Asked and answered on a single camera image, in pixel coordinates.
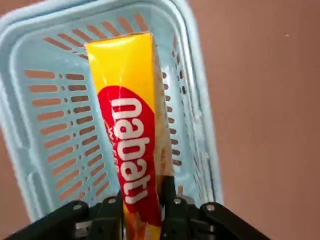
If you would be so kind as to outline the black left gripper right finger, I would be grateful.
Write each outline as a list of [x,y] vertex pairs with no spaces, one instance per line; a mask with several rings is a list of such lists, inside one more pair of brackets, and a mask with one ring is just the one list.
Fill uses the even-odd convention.
[[269,237],[217,202],[197,207],[178,196],[175,178],[165,176],[160,202],[164,206],[162,240],[268,240]]

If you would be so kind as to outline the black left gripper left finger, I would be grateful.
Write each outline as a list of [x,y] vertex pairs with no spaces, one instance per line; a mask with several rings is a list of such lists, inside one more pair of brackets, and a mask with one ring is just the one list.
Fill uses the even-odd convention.
[[121,193],[93,206],[71,201],[43,218],[12,233],[7,240],[122,240],[124,239]]

